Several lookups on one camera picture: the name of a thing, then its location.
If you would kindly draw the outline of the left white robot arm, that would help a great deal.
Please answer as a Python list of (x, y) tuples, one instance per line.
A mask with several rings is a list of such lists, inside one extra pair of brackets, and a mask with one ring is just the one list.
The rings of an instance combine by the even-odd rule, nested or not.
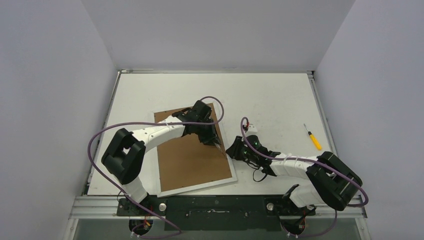
[(145, 153), (176, 138), (195, 134), (208, 146), (220, 145), (212, 108), (201, 100), (192, 107), (174, 112), (164, 120), (140, 130), (119, 129), (105, 150), (101, 163), (119, 182), (123, 191), (132, 198), (129, 208), (136, 215), (149, 210), (149, 195), (139, 174)]

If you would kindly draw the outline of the white picture frame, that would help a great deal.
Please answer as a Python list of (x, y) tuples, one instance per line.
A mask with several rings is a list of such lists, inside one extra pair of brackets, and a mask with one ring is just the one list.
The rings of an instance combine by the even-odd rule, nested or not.
[[(228, 147), (221, 124), (215, 126), (224, 150)], [(233, 161), (215, 145), (200, 143), (196, 134), (175, 138), (155, 149), (160, 197), (193, 193), (237, 182)]]

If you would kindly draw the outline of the yellow handled screwdriver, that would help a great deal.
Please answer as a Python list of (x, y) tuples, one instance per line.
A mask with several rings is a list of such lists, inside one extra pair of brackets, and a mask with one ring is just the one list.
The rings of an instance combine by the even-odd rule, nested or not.
[(313, 145), (315, 146), (315, 148), (318, 151), (321, 151), (323, 148), (322, 148), (320, 142), (317, 140), (317, 138), (314, 136), (314, 134), (309, 130), (309, 128), (307, 127), (307, 125), (305, 123), (303, 124), (303, 126), (304, 126), (305, 130), (307, 131), (307, 134), (308, 134), (310, 140), (312, 141)]

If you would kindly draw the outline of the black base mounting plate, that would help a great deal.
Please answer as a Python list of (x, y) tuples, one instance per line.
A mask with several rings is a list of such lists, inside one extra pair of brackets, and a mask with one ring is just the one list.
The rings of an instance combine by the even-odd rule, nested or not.
[(170, 220), (183, 231), (280, 231), (303, 229), (316, 206), (297, 207), (283, 195), (171, 196), (150, 195), (146, 209)]

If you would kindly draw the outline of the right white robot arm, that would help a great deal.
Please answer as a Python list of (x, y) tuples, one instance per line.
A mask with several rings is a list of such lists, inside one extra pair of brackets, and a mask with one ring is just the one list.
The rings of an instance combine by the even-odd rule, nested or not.
[(290, 215), (318, 204), (343, 211), (363, 185), (361, 178), (330, 151), (312, 157), (291, 156), (268, 150), (256, 135), (250, 135), (237, 136), (225, 152), (231, 159), (252, 165), (266, 176), (308, 180), (306, 185), (297, 184), (283, 199), (282, 207)]

